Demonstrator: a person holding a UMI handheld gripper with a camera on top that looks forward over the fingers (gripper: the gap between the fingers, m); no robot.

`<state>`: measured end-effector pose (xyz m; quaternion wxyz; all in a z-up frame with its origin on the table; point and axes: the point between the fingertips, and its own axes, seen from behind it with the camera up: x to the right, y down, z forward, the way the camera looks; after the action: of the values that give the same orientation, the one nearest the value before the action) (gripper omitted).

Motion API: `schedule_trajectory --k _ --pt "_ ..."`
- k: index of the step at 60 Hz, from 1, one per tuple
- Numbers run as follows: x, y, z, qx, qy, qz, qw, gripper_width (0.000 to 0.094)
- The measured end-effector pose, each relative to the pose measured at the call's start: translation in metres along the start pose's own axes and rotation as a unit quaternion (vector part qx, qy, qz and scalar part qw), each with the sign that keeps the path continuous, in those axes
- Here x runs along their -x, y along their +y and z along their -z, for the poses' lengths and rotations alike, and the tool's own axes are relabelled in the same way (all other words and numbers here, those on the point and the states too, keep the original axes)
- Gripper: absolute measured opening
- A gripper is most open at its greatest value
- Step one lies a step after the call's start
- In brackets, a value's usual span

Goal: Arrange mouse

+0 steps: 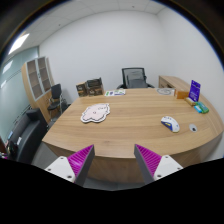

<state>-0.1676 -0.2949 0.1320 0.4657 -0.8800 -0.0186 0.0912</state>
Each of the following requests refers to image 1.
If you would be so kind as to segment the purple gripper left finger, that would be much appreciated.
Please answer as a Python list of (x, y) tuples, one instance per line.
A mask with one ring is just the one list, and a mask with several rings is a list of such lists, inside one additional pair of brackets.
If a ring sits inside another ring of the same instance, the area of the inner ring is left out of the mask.
[(46, 171), (83, 186), (94, 156), (94, 146), (90, 145), (68, 157), (58, 157), (46, 168)]

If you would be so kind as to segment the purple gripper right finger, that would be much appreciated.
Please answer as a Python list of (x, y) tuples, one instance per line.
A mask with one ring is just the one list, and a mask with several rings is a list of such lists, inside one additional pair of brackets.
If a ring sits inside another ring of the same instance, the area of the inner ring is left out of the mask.
[(157, 181), (182, 169), (182, 166), (171, 156), (161, 156), (138, 144), (134, 146), (134, 155), (145, 184)]

